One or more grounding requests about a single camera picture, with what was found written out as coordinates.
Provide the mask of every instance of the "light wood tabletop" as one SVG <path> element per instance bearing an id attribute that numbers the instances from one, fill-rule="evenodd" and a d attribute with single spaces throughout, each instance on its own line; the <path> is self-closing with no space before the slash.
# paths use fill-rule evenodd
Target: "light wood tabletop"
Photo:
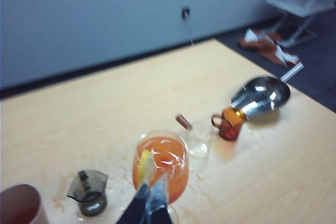
<path id="1" fill-rule="evenodd" d="M 208 40 L 4 99 L 1 189 L 35 185 L 50 223 L 114 223 L 135 193 L 142 133 L 183 134 L 178 113 L 211 129 L 211 115 L 264 75 Z M 191 158 L 188 186 L 173 204 L 181 224 L 335 223 L 336 115 L 290 90 L 283 107 L 244 124 L 237 141 L 209 134 L 209 155 Z M 82 169 L 109 175 L 108 206 L 97 217 L 83 217 L 66 197 Z"/>

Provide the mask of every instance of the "brown glass mug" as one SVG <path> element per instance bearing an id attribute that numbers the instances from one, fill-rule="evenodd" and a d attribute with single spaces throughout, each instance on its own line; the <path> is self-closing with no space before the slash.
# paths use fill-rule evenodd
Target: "brown glass mug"
<path id="1" fill-rule="evenodd" d="M 215 122 L 215 119 L 221 119 L 221 124 Z M 244 122 L 244 118 L 241 118 L 230 107 L 223 110 L 222 114 L 213 114 L 211 117 L 211 123 L 214 127 L 219 129 L 219 135 L 228 141 L 234 141 L 239 135 L 240 128 Z"/>

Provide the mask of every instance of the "wine glass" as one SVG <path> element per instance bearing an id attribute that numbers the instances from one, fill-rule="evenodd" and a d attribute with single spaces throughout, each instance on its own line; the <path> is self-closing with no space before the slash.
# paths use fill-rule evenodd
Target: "wine glass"
<path id="1" fill-rule="evenodd" d="M 208 155 L 211 139 L 211 126 L 203 122 L 193 122 L 192 128 L 185 131 L 188 153 L 192 157 L 204 158 Z"/>
<path id="2" fill-rule="evenodd" d="M 144 150 L 148 150 L 154 157 L 155 173 L 150 181 L 153 186 L 163 175 L 167 175 L 169 204 L 175 202 L 183 193 L 187 186 L 189 177 L 188 150 L 184 140 L 173 132 L 161 130 L 150 132 L 141 136 L 141 142 L 138 144 L 134 154 L 133 162 L 133 183 L 138 189 L 139 181 L 139 163 Z M 175 211 L 169 207 L 171 218 L 175 224 L 178 218 Z"/>

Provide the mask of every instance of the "wall outlet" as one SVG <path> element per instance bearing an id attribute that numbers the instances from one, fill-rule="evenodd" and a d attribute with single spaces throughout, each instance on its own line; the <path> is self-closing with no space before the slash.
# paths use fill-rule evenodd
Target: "wall outlet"
<path id="1" fill-rule="evenodd" d="M 182 7 L 182 12 L 181 12 L 182 19 L 189 18 L 189 15 L 190 15 L 190 8 L 189 8 L 189 6 Z"/>

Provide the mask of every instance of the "dark carpet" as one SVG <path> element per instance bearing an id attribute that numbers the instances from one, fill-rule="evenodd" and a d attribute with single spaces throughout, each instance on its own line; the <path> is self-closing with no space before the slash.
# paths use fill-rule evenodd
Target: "dark carpet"
<path id="1" fill-rule="evenodd" d="M 274 23 L 265 22 L 252 28 L 265 29 Z M 216 38 L 280 78 L 289 68 L 274 64 L 253 51 L 239 47 L 237 38 L 244 36 L 247 28 L 231 31 Z M 285 38 L 289 29 L 280 30 L 279 33 Z M 336 10 L 319 14 L 309 29 L 317 33 L 317 38 L 286 49 L 290 54 L 297 55 L 304 64 L 304 68 L 288 83 L 336 112 Z"/>

